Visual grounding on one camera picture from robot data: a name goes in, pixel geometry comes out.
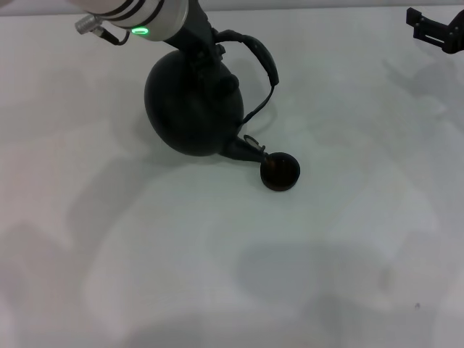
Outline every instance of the green indicator light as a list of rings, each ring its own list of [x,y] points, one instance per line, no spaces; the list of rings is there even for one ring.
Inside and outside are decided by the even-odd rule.
[[[150,32],[150,30],[146,29],[146,28],[134,28],[132,29],[132,34],[136,34],[136,35],[146,35]]]

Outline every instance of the white table surface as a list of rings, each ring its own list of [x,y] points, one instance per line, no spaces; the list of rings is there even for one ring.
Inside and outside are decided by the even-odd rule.
[[[300,161],[283,194],[158,139],[143,91],[167,45],[1,18],[0,347],[462,346],[464,53],[405,16],[210,13],[275,57],[246,131]],[[265,73],[226,48],[251,110]]]

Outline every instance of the black cable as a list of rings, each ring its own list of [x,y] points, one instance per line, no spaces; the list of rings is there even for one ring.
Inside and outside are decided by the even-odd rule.
[[[118,46],[122,46],[122,45],[126,45],[127,42],[129,41],[129,38],[131,36],[131,32],[127,32],[124,36],[124,39],[122,41],[119,42]]]
[[[258,112],[260,112],[262,109],[264,109],[264,107],[268,104],[268,102],[270,101],[270,98],[273,96],[274,94],[274,88],[275,86],[272,86],[272,88],[270,89],[270,93],[268,95],[268,97],[265,99],[265,101],[263,103],[261,103],[259,105],[259,107],[257,107],[256,109],[254,109],[254,111],[250,112],[243,120],[243,122],[241,123],[242,125],[244,125],[245,123],[248,123],[248,121],[250,121]]]

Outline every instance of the small black cup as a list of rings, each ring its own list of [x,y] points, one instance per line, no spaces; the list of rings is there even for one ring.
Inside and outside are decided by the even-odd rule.
[[[268,189],[284,192],[297,183],[301,173],[298,161],[282,152],[269,154],[261,164],[261,180]]]

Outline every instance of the black stripe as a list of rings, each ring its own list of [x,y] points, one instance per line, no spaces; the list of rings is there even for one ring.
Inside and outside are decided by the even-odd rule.
[[[89,12],[89,13],[91,15],[94,15],[94,16],[97,16],[97,17],[111,17],[111,16],[115,16],[115,15],[120,14],[122,11],[127,9],[133,2],[134,2],[134,0],[126,0],[124,4],[122,4],[117,9],[115,9],[114,11],[111,11],[111,12],[107,12],[107,13],[92,13],[92,12]]]
[[[150,24],[156,17],[157,15],[160,13],[161,11],[161,8],[162,8],[162,5],[165,4],[165,0],[159,0],[159,3],[157,5],[157,8],[154,9],[153,13],[150,15],[150,17],[148,17],[146,20],[144,20],[142,23],[138,24],[138,25],[132,25],[130,27],[121,27],[122,29],[134,29],[134,28],[139,28],[139,27],[144,27],[145,25],[148,25]]]
[[[120,22],[121,20],[127,20],[129,17],[132,17],[135,13],[137,13],[140,8],[145,4],[145,0],[139,0],[137,5],[135,5],[131,11],[128,11],[126,14],[123,14],[121,17],[117,17],[115,19],[109,18],[110,22]]]

